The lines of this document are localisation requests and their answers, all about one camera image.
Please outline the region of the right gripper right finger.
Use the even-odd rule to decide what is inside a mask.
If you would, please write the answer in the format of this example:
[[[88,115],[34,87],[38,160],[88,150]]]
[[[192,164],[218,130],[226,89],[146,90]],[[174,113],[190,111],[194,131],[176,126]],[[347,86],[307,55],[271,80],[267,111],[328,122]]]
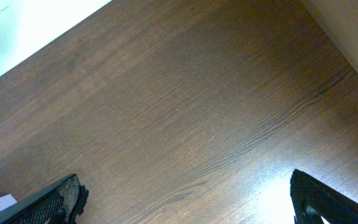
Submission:
[[[296,224],[358,223],[358,203],[298,169],[291,175],[290,197]]]

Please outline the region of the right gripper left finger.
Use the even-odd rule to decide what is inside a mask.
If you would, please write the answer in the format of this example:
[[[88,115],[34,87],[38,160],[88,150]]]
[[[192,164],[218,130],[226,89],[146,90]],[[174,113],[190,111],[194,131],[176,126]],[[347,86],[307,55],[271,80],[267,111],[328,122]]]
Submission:
[[[78,176],[70,174],[0,211],[0,224],[76,224],[88,196]]]

